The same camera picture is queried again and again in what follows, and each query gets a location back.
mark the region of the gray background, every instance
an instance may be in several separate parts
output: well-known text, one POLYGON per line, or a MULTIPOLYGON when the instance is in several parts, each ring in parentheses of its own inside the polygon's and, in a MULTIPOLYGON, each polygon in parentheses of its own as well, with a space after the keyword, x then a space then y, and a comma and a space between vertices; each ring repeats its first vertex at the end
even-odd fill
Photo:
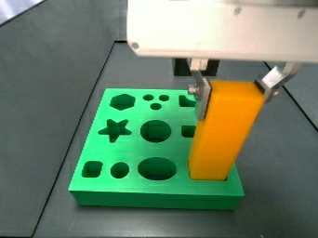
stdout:
MULTIPOLYGON (((48 0, 0 28, 0 236, 315 236, 318 134, 302 113, 318 125, 314 64, 286 84, 302 111, 280 89, 258 117, 238 157, 236 211, 76 205, 66 187, 104 88, 192 83, 172 76, 171 59, 139 59, 125 44, 103 69, 125 40, 125 12, 123 0, 48 0)), ((216 78, 267 71, 221 61, 216 78)))
POLYGON ((113 40, 89 1, 0 28, 0 236, 29 236, 113 40))

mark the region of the star-shaped hole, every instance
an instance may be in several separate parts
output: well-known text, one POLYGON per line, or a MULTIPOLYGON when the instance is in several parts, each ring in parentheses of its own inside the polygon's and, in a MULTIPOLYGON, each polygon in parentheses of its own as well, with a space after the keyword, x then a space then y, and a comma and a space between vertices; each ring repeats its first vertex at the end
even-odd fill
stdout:
POLYGON ((132 132, 125 128, 128 120, 123 120, 119 123, 113 120, 107 120, 107 127, 97 131, 99 135, 108 135, 109 142, 113 143, 119 136, 129 136, 132 132))

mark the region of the metal bracket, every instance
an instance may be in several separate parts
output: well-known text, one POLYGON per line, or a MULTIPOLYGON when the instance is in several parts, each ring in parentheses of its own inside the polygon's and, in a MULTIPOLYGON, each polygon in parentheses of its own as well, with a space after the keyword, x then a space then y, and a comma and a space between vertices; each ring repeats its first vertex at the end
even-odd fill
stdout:
POLYGON ((302 63, 286 62, 275 66, 260 80, 255 80, 259 89, 263 91, 266 102, 278 94, 278 88, 286 84, 302 69, 302 63))
POLYGON ((208 59, 188 59, 187 64, 195 79, 196 85, 189 85, 187 93, 195 95, 196 104, 195 104, 195 113, 197 119, 201 121, 204 119, 207 104, 211 94, 211 85, 205 78, 203 78, 201 71, 205 70, 208 59))

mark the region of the small circular hole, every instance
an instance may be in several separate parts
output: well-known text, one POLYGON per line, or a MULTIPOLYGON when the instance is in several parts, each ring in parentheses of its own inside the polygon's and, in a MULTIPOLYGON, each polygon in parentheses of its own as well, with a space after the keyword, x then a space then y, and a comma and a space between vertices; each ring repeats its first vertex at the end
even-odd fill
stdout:
POLYGON ((119 162, 111 168, 111 174, 115 179, 123 179, 129 173, 129 167, 125 163, 119 162))
POLYGON ((168 159, 152 157, 140 162, 137 172, 148 180, 167 180, 176 173, 176 165, 168 159))
POLYGON ((159 103, 152 103, 149 107, 152 110, 159 110, 161 108, 161 105, 159 103))
POLYGON ((153 95, 148 94, 144 96, 144 100, 152 100, 153 99, 153 95))
POLYGON ((171 136, 171 127, 159 120, 148 121, 140 128, 143 139, 152 143, 163 142, 171 136))
POLYGON ((168 101, 168 95, 160 95, 159 100, 168 101))

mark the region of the cutout hole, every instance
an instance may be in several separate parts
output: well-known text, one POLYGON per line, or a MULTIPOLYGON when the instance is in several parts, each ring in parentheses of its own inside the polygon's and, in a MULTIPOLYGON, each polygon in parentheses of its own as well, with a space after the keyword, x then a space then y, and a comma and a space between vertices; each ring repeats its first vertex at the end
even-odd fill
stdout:
POLYGON ((108 135, 109 142, 115 143, 119 136, 129 136, 132 134, 131 130, 125 128, 128 120, 123 120, 119 123, 112 119, 107 120, 107 127, 97 131, 99 135, 108 135))
POLYGON ((152 120, 143 124, 140 134, 145 141, 159 143, 171 136, 171 127, 165 122, 152 120))
POLYGON ((161 105, 159 103, 152 103, 149 107, 151 107, 152 110, 161 109, 161 105))
POLYGON ((111 100, 111 107, 123 111, 133 106, 135 97, 128 94, 117 95, 111 100))
POLYGON ((153 95, 151 95, 151 94, 145 95, 144 100, 153 100, 153 95))
POLYGON ((183 108, 193 108, 195 107, 195 101, 187 99, 187 97, 184 95, 179 96, 179 105, 183 108))
POLYGON ((115 179, 123 179, 129 173, 129 167, 125 163, 119 162, 111 168, 111 174, 115 179))
POLYGON ((181 126, 181 135, 184 138, 193 138, 196 126, 181 126))
POLYGON ((100 161, 88 161, 81 170, 84 178, 96 178, 100 175, 103 163, 100 161))
POLYGON ((160 95, 159 100, 161 101, 168 101, 168 95, 160 95))
POLYGON ((137 172, 148 180, 167 180, 176 173, 176 165, 168 159, 153 157, 141 161, 137 172))

